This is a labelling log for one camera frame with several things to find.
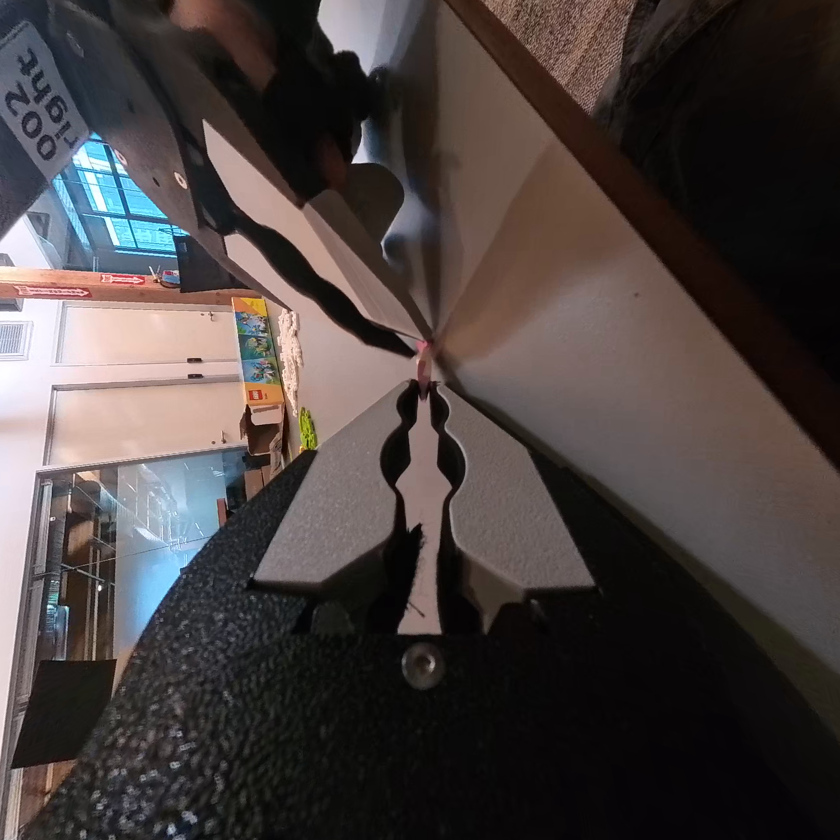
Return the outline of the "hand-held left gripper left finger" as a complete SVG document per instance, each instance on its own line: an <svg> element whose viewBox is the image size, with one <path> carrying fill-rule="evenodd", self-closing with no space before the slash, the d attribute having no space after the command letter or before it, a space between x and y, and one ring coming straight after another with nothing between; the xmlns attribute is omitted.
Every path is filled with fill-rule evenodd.
<svg viewBox="0 0 840 840"><path fill-rule="evenodd" d="M419 385L405 381L322 444L253 583L338 604L358 631L396 634L423 545L396 484L411 464Z"/></svg>

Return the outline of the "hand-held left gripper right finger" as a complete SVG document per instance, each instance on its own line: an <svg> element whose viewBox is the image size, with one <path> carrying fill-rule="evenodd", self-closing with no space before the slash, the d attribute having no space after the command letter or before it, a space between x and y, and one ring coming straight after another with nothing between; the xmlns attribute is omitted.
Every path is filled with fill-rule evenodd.
<svg viewBox="0 0 840 840"><path fill-rule="evenodd" d="M593 592L595 581L530 449L433 383L437 467L448 483L437 555L444 634L487 634L509 605Z"/></svg>

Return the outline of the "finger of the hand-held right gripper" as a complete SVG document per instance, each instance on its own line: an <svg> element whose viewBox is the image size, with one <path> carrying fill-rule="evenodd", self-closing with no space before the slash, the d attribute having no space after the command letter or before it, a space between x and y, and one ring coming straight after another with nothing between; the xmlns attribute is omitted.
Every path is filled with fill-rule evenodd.
<svg viewBox="0 0 840 840"><path fill-rule="evenodd" d="M298 205L245 129L204 120L203 138L234 202L288 240L365 320L407 340L431 338L409 281L385 257L385 236L405 200L403 185L390 170L373 162L352 163L343 192L329 188Z"/></svg>
<svg viewBox="0 0 840 840"><path fill-rule="evenodd" d="M330 253L318 236L306 230L295 246L271 227L252 224L225 238L232 265L248 283L300 319L299 336L306 360L330 358L366 360L375 354L412 359L417 352L413 327L408 333L375 320L351 284L360 266L357 258Z"/></svg>

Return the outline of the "colourful lego box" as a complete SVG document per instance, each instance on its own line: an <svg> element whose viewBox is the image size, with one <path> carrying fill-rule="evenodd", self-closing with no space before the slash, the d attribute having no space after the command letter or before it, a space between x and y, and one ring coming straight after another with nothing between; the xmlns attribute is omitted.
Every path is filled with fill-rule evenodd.
<svg viewBox="0 0 840 840"><path fill-rule="evenodd" d="M250 456L268 457L282 446L287 419L268 310L261 297L233 297L231 303L245 400L239 431Z"/></svg>

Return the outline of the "pile of white lego pieces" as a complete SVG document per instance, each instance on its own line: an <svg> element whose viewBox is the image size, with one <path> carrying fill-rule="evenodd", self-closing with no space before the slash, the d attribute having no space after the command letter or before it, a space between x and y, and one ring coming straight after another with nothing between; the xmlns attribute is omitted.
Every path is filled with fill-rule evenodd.
<svg viewBox="0 0 840 840"><path fill-rule="evenodd" d="M277 350L281 363L281 380L290 413L298 417L300 410L299 387L304 367L299 338L300 319L296 311L283 308L277 317Z"/></svg>

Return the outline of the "person's right hand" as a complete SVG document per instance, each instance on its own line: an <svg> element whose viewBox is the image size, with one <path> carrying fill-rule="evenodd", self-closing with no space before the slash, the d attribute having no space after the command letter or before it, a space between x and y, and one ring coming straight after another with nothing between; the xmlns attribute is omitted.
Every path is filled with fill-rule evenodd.
<svg viewBox="0 0 840 840"><path fill-rule="evenodd" d="M252 132L299 204L342 191L361 126L387 112L390 81L337 51L314 1L154 3L206 49L216 88Z"/></svg>

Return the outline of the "black box by beam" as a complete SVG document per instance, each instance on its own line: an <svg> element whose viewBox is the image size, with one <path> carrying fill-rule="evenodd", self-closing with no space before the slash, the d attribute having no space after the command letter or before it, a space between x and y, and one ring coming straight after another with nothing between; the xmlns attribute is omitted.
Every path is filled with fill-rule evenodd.
<svg viewBox="0 0 840 840"><path fill-rule="evenodd" d="M181 293L224 291L231 288L228 272L191 236L174 236Z"/></svg>

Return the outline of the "wooden ceiling beam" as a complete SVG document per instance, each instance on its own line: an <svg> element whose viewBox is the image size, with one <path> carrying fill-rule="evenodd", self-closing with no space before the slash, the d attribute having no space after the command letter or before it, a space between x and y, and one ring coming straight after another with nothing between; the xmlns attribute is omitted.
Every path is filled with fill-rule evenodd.
<svg viewBox="0 0 840 840"><path fill-rule="evenodd" d="M229 307L234 298L257 298L258 292L250 289L226 289L199 293L181 293L180 290L163 288L147 276L142 287L103 285L101 272L86 272L63 269L32 269L22 267L1 268L1 299L38 299L17 297L13 285L86 287L92 292L92 299L70 299L57 301L105 301L120 303L167 303L178 305Z"/></svg>

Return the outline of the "large paned window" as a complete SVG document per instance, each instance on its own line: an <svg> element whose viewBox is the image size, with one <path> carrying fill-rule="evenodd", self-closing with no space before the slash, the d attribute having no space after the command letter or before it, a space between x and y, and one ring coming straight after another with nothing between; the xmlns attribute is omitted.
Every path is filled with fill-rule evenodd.
<svg viewBox="0 0 840 840"><path fill-rule="evenodd" d="M145 195L117 152L93 134L52 186L80 241L94 250L173 257L186 234Z"/></svg>

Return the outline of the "white door panel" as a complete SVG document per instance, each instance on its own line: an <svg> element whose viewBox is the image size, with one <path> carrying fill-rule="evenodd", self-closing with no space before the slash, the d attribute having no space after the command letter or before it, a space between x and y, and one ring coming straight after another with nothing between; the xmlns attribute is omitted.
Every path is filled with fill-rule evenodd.
<svg viewBox="0 0 840 840"><path fill-rule="evenodd" d="M44 465L70 467L202 453L241 445L237 381L56 385Z"/></svg>
<svg viewBox="0 0 840 840"><path fill-rule="evenodd" d="M154 304L66 303L55 360L61 365L181 364L238 360L229 309Z"/></svg>

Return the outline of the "black square panel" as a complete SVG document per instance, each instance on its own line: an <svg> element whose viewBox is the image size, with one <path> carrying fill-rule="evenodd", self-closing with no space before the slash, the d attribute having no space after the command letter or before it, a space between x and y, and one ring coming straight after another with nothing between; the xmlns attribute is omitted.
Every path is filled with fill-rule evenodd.
<svg viewBox="0 0 840 840"><path fill-rule="evenodd" d="M116 659L42 660L11 768L75 760L110 702L116 665Z"/></svg>

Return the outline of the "grey trousers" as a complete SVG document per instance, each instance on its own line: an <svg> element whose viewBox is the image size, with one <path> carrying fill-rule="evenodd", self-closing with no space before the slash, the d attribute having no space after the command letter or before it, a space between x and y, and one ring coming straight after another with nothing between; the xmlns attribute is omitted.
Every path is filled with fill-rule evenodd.
<svg viewBox="0 0 840 840"><path fill-rule="evenodd" d="M595 101L592 117L615 147L621 143L627 110L627 86L633 79L637 53L653 24L652 18L661 1L638 1L626 26L618 64L607 76Z"/></svg>

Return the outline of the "dark green jacket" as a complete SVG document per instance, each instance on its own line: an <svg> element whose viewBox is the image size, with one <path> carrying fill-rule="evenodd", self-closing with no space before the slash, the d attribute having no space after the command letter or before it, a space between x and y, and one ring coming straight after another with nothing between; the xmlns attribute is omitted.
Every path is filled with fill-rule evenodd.
<svg viewBox="0 0 840 840"><path fill-rule="evenodd" d="M621 147L838 382L839 3L691 2Z"/></svg>

